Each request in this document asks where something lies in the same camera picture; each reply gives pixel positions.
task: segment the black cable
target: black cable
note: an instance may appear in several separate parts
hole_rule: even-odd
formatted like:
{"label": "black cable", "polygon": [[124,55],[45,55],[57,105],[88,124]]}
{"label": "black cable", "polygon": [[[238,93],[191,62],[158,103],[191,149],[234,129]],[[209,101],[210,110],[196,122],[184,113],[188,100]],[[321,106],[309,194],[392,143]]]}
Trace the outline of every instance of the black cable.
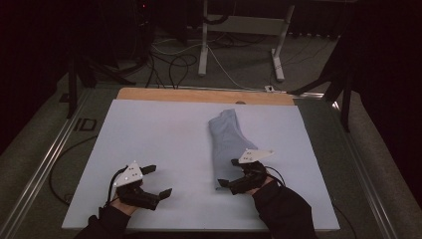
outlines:
{"label": "black cable", "polygon": [[353,226],[351,225],[351,222],[348,220],[348,218],[344,215],[344,213],[332,203],[332,206],[344,217],[344,219],[347,221],[348,225],[350,226],[351,231],[353,232],[354,239],[357,239],[356,231],[354,230]]}
{"label": "black cable", "polygon": [[288,58],[287,60],[283,61],[282,62],[282,66],[284,64],[287,64],[289,61],[291,61],[293,58],[297,57],[301,52],[303,52],[310,45],[311,40],[312,39],[309,39],[308,42],[307,42],[307,44],[304,47],[302,47],[300,51],[298,51],[296,54],[294,54],[292,57]]}
{"label": "black cable", "polygon": [[72,146],[70,146],[68,149],[66,149],[65,151],[63,151],[57,158],[56,158],[56,161],[53,163],[53,166],[52,166],[52,168],[51,168],[51,170],[50,170],[50,174],[49,174],[49,187],[50,187],[50,190],[51,190],[51,192],[53,193],[53,195],[57,198],[57,199],[59,199],[59,201],[61,201],[61,202],[63,202],[64,204],[66,204],[66,205],[71,205],[71,203],[68,201],[69,200],[69,196],[70,196],[70,194],[66,194],[65,195],[65,198],[68,198],[68,200],[66,200],[66,199],[63,199],[57,192],[56,192],[56,190],[54,189],[54,186],[53,186],[53,171],[54,171],[54,169],[55,169],[55,167],[56,167],[56,165],[57,165],[57,163],[59,162],[59,160],[66,154],[66,153],[68,153],[70,150],[72,150],[73,148],[75,148],[75,147],[77,147],[77,146],[79,146],[79,145],[81,145],[81,144],[83,144],[83,143],[85,143],[85,142],[87,142],[87,141],[90,141],[90,140],[92,140],[92,139],[94,139],[94,138],[96,138],[96,137],[98,137],[98,135],[95,135],[95,136],[92,136],[92,137],[89,137],[89,138],[87,138],[87,139],[85,139],[85,140],[82,140],[82,141],[80,141],[80,142],[78,142],[78,143],[76,143],[76,144],[74,144],[74,145],[72,145]]}
{"label": "black cable", "polygon": [[127,76],[135,74],[136,72],[141,70],[141,68],[144,67],[144,66],[145,66],[145,64],[136,63],[134,66],[118,70],[118,71],[116,71],[116,73],[119,74],[122,77],[127,77]]}
{"label": "black cable", "polygon": [[[177,59],[180,59],[180,60],[184,61],[184,62],[185,62],[185,64],[186,64],[186,68],[185,68],[185,73],[184,73],[183,77],[181,77],[181,78],[180,78],[180,80],[179,80],[179,82],[177,83],[177,85],[176,85],[176,86],[174,86],[174,81],[173,81],[173,78],[171,77],[171,68],[174,66],[174,62],[175,62]],[[181,82],[182,82],[182,81],[186,78],[186,76],[187,76],[188,72],[189,72],[189,67],[188,67],[188,65],[187,65],[186,60],[184,60],[183,58],[181,58],[181,57],[176,57],[176,58],[174,58],[174,59],[173,59],[173,61],[171,61],[171,63],[170,63],[170,67],[168,68],[168,77],[169,77],[169,79],[170,79],[170,82],[173,84],[173,89],[178,89],[178,88],[179,88],[180,83],[181,83]]]}
{"label": "black cable", "polygon": [[162,83],[162,81],[161,81],[161,78],[158,76],[157,70],[155,70],[155,69],[154,69],[154,74],[155,74],[155,82],[157,83],[158,88],[159,88],[159,86],[162,86],[164,89],[166,89],[164,83]]}
{"label": "black cable", "polygon": [[[195,64],[197,63],[197,58],[196,58],[194,55],[191,55],[191,54],[184,54],[184,55],[174,56],[173,60],[171,60],[171,61],[167,61],[167,60],[165,60],[165,59],[163,59],[163,58],[161,58],[161,57],[159,57],[159,56],[157,56],[157,55],[159,55],[159,53],[151,53],[151,57],[152,57],[152,58],[156,58],[156,59],[158,59],[158,60],[160,60],[160,61],[163,61],[163,62],[165,62],[165,63],[169,64],[169,68],[168,68],[168,77],[169,77],[169,80],[170,80],[171,86],[173,87],[173,89],[174,89],[174,90],[178,89],[178,88],[179,88],[179,86],[180,86],[180,84],[181,84],[181,83],[183,82],[183,80],[186,78],[187,74],[189,73],[189,67],[190,67],[190,66],[193,66],[193,65],[195,65]],[[193,62],[188,63],[188,62],[184,59],[185,57],[191,57],[191,58],[193,58]],[[176,61],[176,60],[178,60],[178,59],[180,59],[181,61],[183,61],[185,64],[184,64],[184,65],[178,65],[178,64],[175,64],[175,61]],[[178,81],[178,83],[177,83],[177,84],[175,84],[175,81],[173,80],[173,77],[172,77],[172,74],[171,74],[171,69],[172,69],[173,67],[183,67],[183,68],[185,68],[185,73],[184,73],[184,75],[181,77],[181,79]]]}
{"label": "black cable", "polygon": [[214,40],[210,40],[210,41],[208,42],[208,45],[210,45],[210,44],[212,44],[212,43],[215,43],[216,45],[219,45],[218,41],[219,41],[220,39],[223,39],[224,37],[226,37],[226,35],[227,35],[227,33],[225,33],[225,32],[220,32],[220,34],[219,34],[217,37],[215,37],[215,39],[214,39]]}
{"label": "black cable", "polygon": [[286,186],[285,180],[283,179],[282,175],[275,168],[270,167],[270,166],[265,166],[265,168],[269,168],[269,169],[272,169],[273,171],[275,171],[279,175],[280,179],[271,175],[270,173],[267,173],[267,175],[270,176],[273,179],[276,179],[280,183],[280,185]]}
{"label": "black cable", "polygon": [[266,36],[266,35],[258,35],[260,37],[260,38],[258,38],[258,40],[248,41],[248,40],[244,40],[244,39],[240,39],[238,37],[235,37],[235,35],[233,35],[231,33],[227,33],[227,36],[229,36],[230,38],[233,38],[233,39],[235,39],[239,42],[247,43],[245,45],[235,45],[234,47],[249,47],[249,46],[261,43],[268,38],[268,36]]}
{"label": "black cable", "polygon": [[[221,41],[221,39],[227,39],[229,41],[229,44],[226,43],[220,43],[219,41]],[[227,34],[223,34],[222,37],[218,37],[216,38],[216,40],[212,41],[211,43],[219,46],[219,47],[213,47],[213,49],[219,49],[219,48],[231,48],[234,47],[235,42],[233,41],[233,39],[227,37]]]}
{"label": "black cable", "polygon": [[109,183],[109,188],[108,188],[108,196],[106,199],[106,203],[105,203],[105,207],[109,206],[109,204],[111,203],[111,191],[112,191],[112,184],[114,183],[115,179],[118,177],[119,174],[123,173],[125,170],[127,169],[127,166],[125,168],[120,169],[117,173],[114,174],[114,176],[111,179],[111,182]]}
{"label": "black cable", "polygon": [[328,43],[329,42],[326,42],[326,44],[325,44],[325,46],[323,46],[323,47],[321,47],[321,48],[319,48],[312,56],[310,56],[310,57],[306,57],[306,58],[303,58],[303,59],[301,59],[301,60],[299,60],[298,62],[292,62],[292,63],[282,63],[282,66],[284,67],[284,66],[287,66],[287,65],[294,65],[294,64],[299,64],[299,63],[302,63],[302,62],[304,62],[305,60],[308,60],[308,59],[312,59],[312,58],[314,58],[320,51],[322,51],[323,49],[325,49],[327,46],[328,46]]}
{"label": "black cable", "polygon": [[149,87],[149,84],[151,83],[152,74],[153,74],[153,72],[154,72],[154,65],[155,65],[155,63],[154,63],[154,59],[152,58],[152,54],[151,54],[151,53],[149,53],[148,55],[149,55],[149,58],[148,58],[148,59],[151,59],[151,64],[152,64],[152,66],[150,67],[151,72],[149,73],[148,81],[146,82],[146,85],[145,85],[145,87],[146,87],[146,88],[148,88],[148,87]]}

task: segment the hand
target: hand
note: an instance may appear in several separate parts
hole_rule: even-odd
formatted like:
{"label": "hand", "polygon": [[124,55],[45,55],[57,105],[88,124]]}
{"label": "hand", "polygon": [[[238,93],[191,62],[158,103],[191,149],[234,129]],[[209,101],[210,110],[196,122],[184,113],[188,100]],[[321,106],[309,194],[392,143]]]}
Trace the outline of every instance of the hand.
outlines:
{"label": "hand", "polygon": [[137,207],[135,206],[129,206],[127,204],[122,203],[118,199],[116,194],[114,195],[114,199],[111,201],[109,205],[120,210],[122,213],[126,214],[127,216],[131,216],[131,214],[133,214],[133,212],[135,212],[137,209]]}
{"label": "hand", "polygon": [[[269,183],[269,182],[271,182],[271,181],[273,181],[273,180],[274,180],[273,178],[271,178],[271,177],[267,176],[267,178],[265,179],[265,181],[264,181],[264,183],[263,183],[263,185],[262,185],[261,187],[265,186],[267,183]],[[251,189],[251,190],[249,190],[249,191],[246,191],[245,193],[247,193],[247,194],[249,194],[249,195],[251,195],[251,196],[252,196],[252,195],[254,195],[254,194],[255,194],[255,192],[257,192],[258,190],[260,190],[260,189],[261,189],[261,187]]]}

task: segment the metal rail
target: metal rail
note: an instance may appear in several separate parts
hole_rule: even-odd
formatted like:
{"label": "metal rail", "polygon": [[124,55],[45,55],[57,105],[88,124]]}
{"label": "metal rail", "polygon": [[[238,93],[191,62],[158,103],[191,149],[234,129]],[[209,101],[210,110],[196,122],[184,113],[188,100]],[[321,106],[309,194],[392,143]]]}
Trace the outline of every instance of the metal rail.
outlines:
{"label": "metal rail", "polygon": [[335,118],[336,128],[338,131],[341,131],[340,134],[343,136],[345,145],[352,154],[351,163],[356,172],[357,179],[359,180],[360,185],[362,186],[362,190],[365,193],[366,199],[372,210],[375,220],[378,223],[378,227],[382,234],[382,237],[385,239],[396,239],[398,238],[397,233],[385,210],[381,197],[378,195],[378,192],[369,177],[369,173],[365,168],[365,165],[356,148],[356,145],[354,144],[351,135],[343,130],[343,126],[339,120],[339,107],[337,103],[334,103],[332,106],[335,109],[335,111],[332,111],[331,114]]}
{"label": "metal rail", "polygon": [[91,95],[91,92],[91,89],[85,89],[83,91],[79,102],[80,107],[77,108],[76,112],[70,119],[66,120],[65,124],[59,131],[59,134],[56,136],[53,144],[38,166],[36,172],[32,175],[31,179],[25,186],[22,194],[19,196],[18,201],[13,207],[13,210],[7,217],[6,222],[1,227],[0,238],[9,239],[15,236],[19,226],[21,225],[26,214],[28,213],[28,210],[34,202],[35,197],[43,186],[44,181],[48,177],[54,162],[58,158],[60,152],[63,149],[63,146],[72,133],[72,129],[77,122],[78,116],[88,97]]}

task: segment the white table surface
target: white table surface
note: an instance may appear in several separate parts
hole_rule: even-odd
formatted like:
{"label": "white table surface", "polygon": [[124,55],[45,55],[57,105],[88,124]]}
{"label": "white table surface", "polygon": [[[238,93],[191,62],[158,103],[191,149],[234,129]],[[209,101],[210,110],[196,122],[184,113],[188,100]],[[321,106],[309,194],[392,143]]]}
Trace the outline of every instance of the white table surface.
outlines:
{"label": "white table surface", "polygon": [[157,165],[143,178],[145,191],[173,191],[155,211],[136,211],[127,228],[266,230],[252,197],[214,188],[208,121],[227,109],[236,110],[248,140],[275,152],[262,163],[278,170],[287,187],[309,203],[315,229],[339,229],[297,107],[131,100],[111,104],[63,228],[86,227],[105,204],[112,176],[136,160],[140,166]]}

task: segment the metal stand leg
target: metal stand leg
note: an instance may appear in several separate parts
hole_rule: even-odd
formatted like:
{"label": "metal stand leg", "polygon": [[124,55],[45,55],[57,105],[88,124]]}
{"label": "metal stand leg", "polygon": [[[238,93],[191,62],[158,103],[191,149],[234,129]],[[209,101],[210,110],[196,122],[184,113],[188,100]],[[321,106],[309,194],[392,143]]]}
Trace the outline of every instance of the metal stand leg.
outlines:
{"label": "metal stand leg", "polygon": [[[204,18],[208,17],[208,0],[204,0]],[[199,57],[199,69],[198,75],[203,77],[207,74],[207,57],[208,57],[208,45],[207,45],[207,31],[208,25],[202,23],[202,48],[201,56]]]}
{"label": "metal stand leg", "polygon": [[282,25],[282,31],[280,33],[280,40],[279,40],[279,44],[277,45],[277,49],[273,49],[271,51],[271,55],[273,56],[274,70],[276,71],[276,80],[278,82],[283,82],[285,80],[285,74],[283,73],[282,62],[280,61],[280,52],[282,51],[282,47],[285,42],[286,35],[288,33],[289,24],[291,22],[294,10],[295,10],[295,6],[289,7],[288,13],[284,20],[285,23]]}
{"label": "metal stand leg", "polygon": [[69,96],[68,96],[68,103],[69,103],[69,111],[67,118],[70,119],[74,112],[78,107],[78,93],[77,93],[77,82],[78,76],[84,85],[87,88],[93,88],[97,84],[97,80],[93,76],[92,70],[90,67],[96,69],[99,72],[109,76],[113,80],[117,81],[122,85],[135,85],[135,83],[126,80],[125,78],[120,77],[119,75],[115,74],[105,66],[96,63],[95,61],[91,60],[88,57],[83,57],[76,53],[75,51],[71,51],[69,63],[68,63],[68,71],[69,71]]}
{"label": "metal stand leg", "polygon": [[317,80],[297,89],[294,91],[287,92],[290,95],[299,96],[315,87],[318,87],[324,83],[330,82],[328,88],[323,94],[322,100],[326,102],[335,102],[341,92],[343,92],[343,99],[341,105],[340,121],[344,127],[344,130],[349,132],[348,128],[348,112],[350,109],[350,97],[351,97],[351,85],[353,81],[352,72],[349,68],[338,70],[329,74],[320,76]]}

